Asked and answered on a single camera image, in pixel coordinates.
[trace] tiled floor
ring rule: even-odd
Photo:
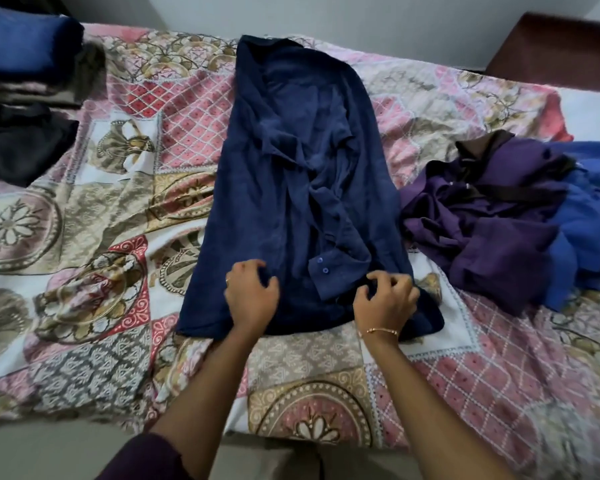
[[[84,421],[31,422],[0,426],[0,480],[89,480],[127,441],[119,429]],[[230,436],[220,447],[212,480],[267,480],[275,478],[285,459],[293,456],[288,443]],[[401,452],[367,452],[346,446],[321,447],[327,480],[419,480],[415,460]],[[317,478],[312,451],[301,451],[303,468],[290,468],[289,479]]]

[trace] person's right arm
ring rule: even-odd
[[[384,375],[398,418],[426,480],[515,479],[502,457],[444,402],[386,331],[400,331],[414,313],[418,289],[406,274],[369,273],[376,295],[360,287],[354,302],[356,325]]]

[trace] blue garment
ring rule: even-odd
[[[225,274],[252,258],[267,263],[263,283],[280,280],[267,334],[352,320],[366,273],[412,274],[399,214],[376,117],[355,71],[288,39],[242,37],[214,204],[178,332],[224,338],[232,327]],[[421,291],[402,336],[442,326],[438,307]]]
[[[563,180],[569,186],[567,197],[550,220],[560,233],[549,248],[553,272],[542,302],[560,311],[574,286],[600,288],[600,142],[549,146],[578,163]]]
[[[83,26],[69,16],[0,8],[0,81],[68,80],[82,49]]]

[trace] bed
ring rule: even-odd
[[[213,201],[237,41],[86,31],[107,67],[83,108],[65,111],[80,121],[76,144],[32,186],[0,183],[0,421],[86,417],[140,431],[211,346],[173,327]],[[358,72],[398,186],[453,158],[456,139],[497,128],[600,139],[600,123],[582,116],[600,114],[595,93],[294,38]],[[409,256],[446,321],[401,345],[418,370],[520,473],[600,478],[600,292],[575,294],[561,314],[510,317]],[[408,449],[353,323],[261,339],[226,430]]]

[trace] hand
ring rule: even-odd
[[[254,343],[261,338],[280,300],[280,284],[275,276],[269,280],[269,286],[262,286],[258,268],[263,266],[266,263],[260,259],[237,262],[226,274],[224,291],[234,329]]]
[[[366,333],[370,328],[387,328],[398,333],[416,311],[420,291],[413,286],[408,274],[389,274],[386,271],[368,273],[368,279],[377,281],[377,291],[368,298],[368,286],[360,286],[353,301],[356,326],[365,344],[371,348],[378,342],[397,345],[398,337],[385,331]]]

